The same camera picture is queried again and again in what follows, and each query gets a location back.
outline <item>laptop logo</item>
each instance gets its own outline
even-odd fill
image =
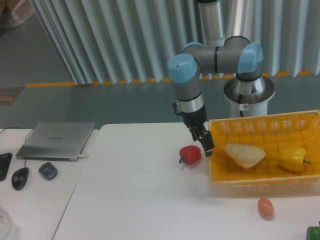
[[[49,139],[62,140],[64,138],[62,136],[50,136]]]

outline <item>corrugated metal wall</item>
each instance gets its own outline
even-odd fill
[[[224,0],[227,25],[230,1]],[[167,62],[203,42],[194,0],[31,0],[73,81],[168,77]],[[320,1],[255,0],[252,42],[270,75],[320,71]]]

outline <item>yellow floor stripe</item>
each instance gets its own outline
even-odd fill
[[[265,77],[270,77],[270,74],[264,72],[262,73]],[[298,75],[313,75],[310,71],[300,71]],[[289,73],[285,71],[279,71],[274,76],[280,77],[280,76],[290,76]],[[218,75],[213,75],[212,79],[219,80],[219,79],[231,79],[234,76],[232,74],[224,74],[222,77],[219,77]],[[202,80],[208,80],[208,76],[203,76]],[[166,77],[160,80],[160,82],[170,82],[170,78]],[[144,83],[155,83],[156,80],[153,78],[147,79],[144,81]],[[129,84],[140,84],[142,83],[140,79],[134,79]],[[99,85],[100,82],[93,81],[91,83],[86,83],[85,85]],[[103,82],[104,85],[112,85],[113,82],[111,80],[107,80]],[[119,80],[116,82],[116,84],[127,84],[126,80]],[[74,82],[49,82],[49,83],[28,83],[25,87],[26,88],[37,88],[37,87],[60,87],[60,86],[75,86],[76,84]]]
[[[57,86],[75,86],[75,83],[74,82],[50,82],[50,83],[29,83],[25,85],[26,88],[57,87]]]

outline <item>cable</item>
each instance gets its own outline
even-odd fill
[[[239,105],[242,104],[242,95],[239,94],[239,99],[238,99]],[[240,117],[244,117],[244,111],[240,110]]]
[[[28,133],[28,135],[25,137],[24,142],[27,141],[27,137],[30,135],[30,133],[33,131],[33,129]],[[26,167],[27,158],[24,159],[24,167]]]
[[[27,141],[27,137],[30,135],[30,133],[33,131],[33,129],[28,133],[28,135],[25,137],[24,142]]]
[[[2,134],[5,130],[7,129],[23,129],[22,127],[18,127],[18,126],[9,126],[9,127],[6,127],[5,129],[3,129],[2,131],[0,131],[0,134]],[[24,142],[27,141],[27,137],[30,135],[30,133],[33,131],[33,129],[27,134],[27,136],[25,137],[24,139]],[[26,167],[26,163],[27,163],[27,159],[25,158],[24,159],[24,167]]]
[[[5,129],[3,129],[2,131],[0,131],[0,134],[2,134],[7,129],[23,129],[23,128],[22,127],[18,127],[18,126],[9,126],[9,127],[6,127]]]

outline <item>gray floor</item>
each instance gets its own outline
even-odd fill
[[[273,77],[270,114],[320,109],[320,75]],[[209,119],[230,117],[225,80],[202,81]],[[104,124],[180,122],[172,109],[170,82],[27,87],[12,105],[0,106],[0,128],[34,128],[38,122],[93,121]]]
[[[35,14],[0,33],[0,50],[0,88],[71,81]]]
[[[35,15],[0,34],[0,88],[70,78]],[[320,75],[272,77],[269,113],[320,109]],[[201,81],[209,119],[228,118],[226,80]],[[172,109],[170,82],[27,87],[12,105],[0,106],[0,128],[34,128],[38,122],[93,121],[104,124],[180,122]]]

